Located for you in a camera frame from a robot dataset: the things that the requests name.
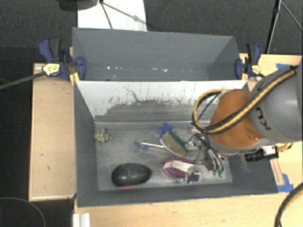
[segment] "orange object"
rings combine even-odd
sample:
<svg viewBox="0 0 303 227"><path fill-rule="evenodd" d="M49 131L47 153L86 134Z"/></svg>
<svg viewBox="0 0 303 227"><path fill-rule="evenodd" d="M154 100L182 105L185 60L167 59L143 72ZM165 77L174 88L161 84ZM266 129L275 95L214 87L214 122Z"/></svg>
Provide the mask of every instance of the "orange object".
<svg viewBox="0 0 303 227"><path fill-rule="evenodd" d="M249 98L250 92L247 90L232 90L222 95L212 116L210 126L239 110L248 102ZM229 130L211 135L211 138L222 146L244 148L254 145L263 136L257 131L248 115Z"/></svg>

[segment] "gray bin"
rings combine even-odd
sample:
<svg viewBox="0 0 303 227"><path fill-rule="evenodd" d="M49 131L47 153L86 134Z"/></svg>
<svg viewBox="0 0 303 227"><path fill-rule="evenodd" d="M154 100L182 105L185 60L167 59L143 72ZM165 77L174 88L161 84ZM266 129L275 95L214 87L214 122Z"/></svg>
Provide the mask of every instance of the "gray bin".
<svg viewBox="0 0 303 227"><path fill-rule="evenodd" d="M74 28L73 55L87 62L85 81L74 87L79 207L277 192L267 160L246 163L243 156L229 157L223 178L206 171L202 181L185 184L161 170L170 153L142 152L132 144L155 140L153 134L164 122L186 137L182 132L190 131L200 94L243 87L243 81L233 80L239 55L232 37ZM210 117L206 113L202 121ZM113 140L94 140L100 126ZM110 174L129 161L147 165L153 175L141 186L121 190L111 183Z"/></svg>

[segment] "wooden table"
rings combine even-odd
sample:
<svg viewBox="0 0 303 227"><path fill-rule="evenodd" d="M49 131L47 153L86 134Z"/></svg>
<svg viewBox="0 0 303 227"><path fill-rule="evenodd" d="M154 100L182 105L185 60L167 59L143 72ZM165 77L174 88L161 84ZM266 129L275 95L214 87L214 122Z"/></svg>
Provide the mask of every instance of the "wooden table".
<svg viewBox="0 0 303 227"><path fill-rule="evenodd" d="M259 66L261 72L268 75L276 70L276 63L299 64L301 59L301 56L262 55ZM35 64L35 72L40 70L41 64ZM35 79L32 110L29 200L71 199L76 193L71 84L57 78ZM302 182L302 142L281 153L279 163L294 187ZM166 203L75 207L75 213L90 213L92 227L270 227L286 195L282 192ZM283 226L303 226L302 195L298 195L285 210Z"/></svg>

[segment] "yellow-striped cable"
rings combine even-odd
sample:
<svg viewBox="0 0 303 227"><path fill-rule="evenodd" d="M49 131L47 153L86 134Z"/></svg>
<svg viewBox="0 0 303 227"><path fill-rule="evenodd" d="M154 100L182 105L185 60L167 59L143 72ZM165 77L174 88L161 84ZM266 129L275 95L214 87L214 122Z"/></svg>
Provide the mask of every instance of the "yellow-striped cable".
<svg viewBox="0 0 303 227"><path fill-rule="evenodd" d="M211 129L211 130L209 129L209 127L202 126L198 122L196 112L197 112L198 106L200 105L200 101L201 101L201 99L203 99L204 97L206 97L209 94L219 93L219 92L223 92L223 91L230 91L230 89L214 89L214 90L207 91L206 93L202 94L197 99L197 101L194 105L193 120L194 120L195 126L198 129L200 129L201 131L203 131L204 133L214 134L214 133L222 132L223 130L231 127L232 125L235 125L236 123L238 123L241 120L241 118L245 114L247 114L270 90L272 90L279 83L283 82L284 80L288 79L289 77L293 76L294 74L296 74L295 70L289 70L287 73L285 73L285 74L281 75L280 77L278 77L277 79L273 80L271 83L269 83L269 85L266 88L263 89L263 91L261 93L259 93L245 108L243 108L240 112L238 112L231 120L224 123L223 125L218 125L217 127L215 127L214 129Z"/></svg>

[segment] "clamp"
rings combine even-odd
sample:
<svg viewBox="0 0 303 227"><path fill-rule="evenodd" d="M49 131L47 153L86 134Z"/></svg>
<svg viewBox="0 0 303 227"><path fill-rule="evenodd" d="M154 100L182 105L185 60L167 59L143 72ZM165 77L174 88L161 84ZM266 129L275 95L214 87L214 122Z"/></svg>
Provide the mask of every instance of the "clamp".
<svg viewBox="0 0 303 227"><path fill-rule="evenodd" d="M247 80L251 77L263 77L263 75L260 73L260 66L258 66L258 61L261 58L261 47L257 43L247 43L246 47L248 51L248 57L245 57L245 63L243 63L242 59L236 60L236 78L238 80Z"/></svg>
<svg viewBox="0 0 303 227"><path fill-rule="evenodd" d="M43 67L43 71L49 77L60 77L69 80L70 69L73 68L74 72L78 72L80 80L83 80L86 73L84 57L77 57L76 61L73 61L66 49L61 50L61 41L60 38L44 38L38 43L39 52L47 63Z"/></svg>

